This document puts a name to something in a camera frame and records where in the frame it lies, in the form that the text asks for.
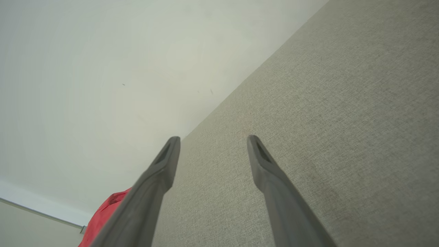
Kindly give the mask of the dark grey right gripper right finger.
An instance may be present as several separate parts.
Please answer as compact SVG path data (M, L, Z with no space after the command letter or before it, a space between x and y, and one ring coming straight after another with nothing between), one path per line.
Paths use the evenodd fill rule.
M254 184L263 193L277 247L334 247L335 242L262 141L247 138Z

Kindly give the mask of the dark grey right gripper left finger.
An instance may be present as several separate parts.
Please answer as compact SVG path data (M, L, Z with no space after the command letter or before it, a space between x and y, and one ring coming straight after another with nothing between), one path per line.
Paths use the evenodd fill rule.
M163 197L174 184L179 156L180 137L173 136L132 186L91 246L152 245Z

